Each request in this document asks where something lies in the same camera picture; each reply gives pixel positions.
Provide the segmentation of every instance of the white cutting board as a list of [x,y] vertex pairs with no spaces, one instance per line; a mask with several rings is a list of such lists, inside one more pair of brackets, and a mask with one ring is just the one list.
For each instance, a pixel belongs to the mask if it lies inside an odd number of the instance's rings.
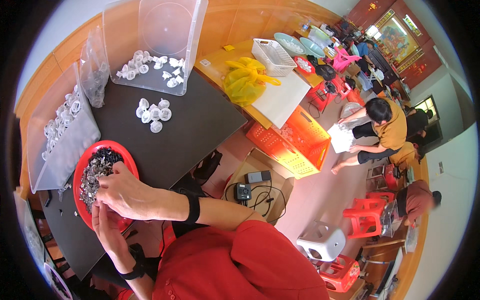
[[266,83],[264,94],[252,106],[276,127],[281,128],[310,90],[310,85],[293,71],[287,76],[272,77],[280,80],[282,84],[275,86]]

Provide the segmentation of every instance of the white wall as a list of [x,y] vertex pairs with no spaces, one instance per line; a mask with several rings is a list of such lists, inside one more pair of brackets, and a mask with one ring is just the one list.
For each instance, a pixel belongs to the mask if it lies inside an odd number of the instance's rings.
[[458,59],[455,48],[450,42],[450,38],[444,31],[442,25],[438,22],[437,18],[430,10],[429,6],[422,0],[404,0],[404,2],[420,20],[423,27],[425,27],[427,30],[428,35],[435,42],[435,45],[448,64],[448,71],[452,77],[457,80],[457,82],[467,92],[471,99],[472,96],[467,85],[465,72],[463,71],[462,64]]
[[425,80],[412,88],[410,100],[412,105],[416,105],[430,95],[433,95],[438,109],[444,141],[448,141],[463,132],[460,105],[452,78],[445,65],[440,66]]
[[[429,152],[430,189],[442,193],[442,204],[429,216],[419,267],[405,300],[423,300],[433,292],[450,265],[467,226],[477,182],[477,125]],[[442,161],[445,173],[439,173]]]
[[348,13],[357,5],[360,0],[309,0],[326,9],[336,13],[339,16],[348,15]]
[[107,3],[114,1],[115,0],[64,0],[58,6],[38,35],[25,62],[17,86],[15,105],[26,84],[45,57],[68,37],[69,34],[102,12]]

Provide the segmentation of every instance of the water bottle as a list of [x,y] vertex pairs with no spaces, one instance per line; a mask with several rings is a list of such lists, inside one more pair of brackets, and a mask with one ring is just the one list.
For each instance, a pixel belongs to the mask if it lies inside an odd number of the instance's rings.
[[303,26],[301,27],[301,30],[302,30],[303,32],[307,31],[307,29],[310,27],[310,23],[311,23],[311,21],[308,20],[307,23],[303,24]]

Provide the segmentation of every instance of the yellow sticky note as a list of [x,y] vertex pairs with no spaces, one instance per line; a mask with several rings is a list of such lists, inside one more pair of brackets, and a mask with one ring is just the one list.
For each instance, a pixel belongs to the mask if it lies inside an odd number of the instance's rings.
[[232,45],[226,45],[226,46],[223,46],[223,49],[225,49],[227,52],[230,52],[233,49],[235,49],[235,47],[233,47]]

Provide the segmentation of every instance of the hand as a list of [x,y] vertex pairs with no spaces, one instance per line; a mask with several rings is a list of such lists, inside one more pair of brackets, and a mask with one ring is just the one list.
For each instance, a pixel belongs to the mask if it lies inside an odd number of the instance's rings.
[[108,210],[108,206],[100,201],[92,204],[92,227],[110,257],[128,253],[127,242],[120,233],[118,221],[121,217]]
[[349,151],[350,151],[350,153],[355,153],[355,152],[361,150],[360,147],[361,147],[360,145],[352,145],[352,146],[350,147],[350,150],[349,150]]
[[98,201],[105,203],[120,216],[135,220],[153,219],[153,213],[161,198],[160,189],[154,189],[139,181],[123,162],[113,165],[113,174],[98,179]]

